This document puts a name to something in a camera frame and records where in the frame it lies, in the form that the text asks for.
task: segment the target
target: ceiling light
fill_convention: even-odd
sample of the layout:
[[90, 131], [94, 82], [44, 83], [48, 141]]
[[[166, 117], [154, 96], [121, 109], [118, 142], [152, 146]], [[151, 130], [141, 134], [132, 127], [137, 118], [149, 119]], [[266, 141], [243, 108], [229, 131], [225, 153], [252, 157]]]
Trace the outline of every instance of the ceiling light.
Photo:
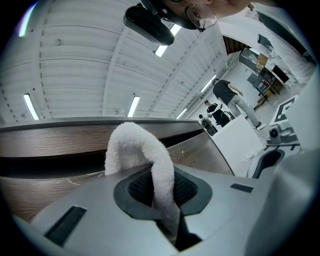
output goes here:
[[205, 87], [202, 88], [201, 92], [203, 93], [205, 91], [205, 89], [211, 84], [212, 80], [216, 78], [216, 74], [211, 78], [211, 80], [206, 84]]
[[27, 105], [27, 107], [28, 107], [33, 119], [34, 120], [39, 120], [39, 117], [37, 115], [35, 107], [34, 107], [32, 101], [31, 101], [30, 94], [26, 93], [23, 97], [24, 97], [24, 101], [25, 101], [25, 103], [26, 103], [26, 105]]
[[178, 117], [176, 119], [179, 119], [185, 112], [187, 111], [187, 109], [185, 108], [180, 115], [178, 115]]
[[139, 100], [140, 100], [140, 97], [134, 96], [132, 104], [131, 104], [131, 107], [130, 107], [130, 110], [129, 110], [128, 118], [132, 118], [133, 117]]
[[[173, 36], [175, 36], [178, 31], [181, 29], [181, 27], [177, 24], [174, 24], [173, 27], [170, 29], [171, 33], [173, 34]], [[161, 57], [162, 54], [164, 54], [165, 50], [167, 49], [167, 45], [160, 45], [156, 51], [155, 51], [155, 55]]]
[[31, 16], [31, 13], [33, 11], [33, 9], [35, 8], [36, 4], [38, 2], [36, 2], [34, 5], [32, 5], [24, 14], [22, 21], [21, 21], [21, 25], [20, 25], [20, 29], [19, 29], [19, 37], [23, 37], [26, 34], [26, 30], [27, 30], [27, 26], [28, 26], [28, 22]]

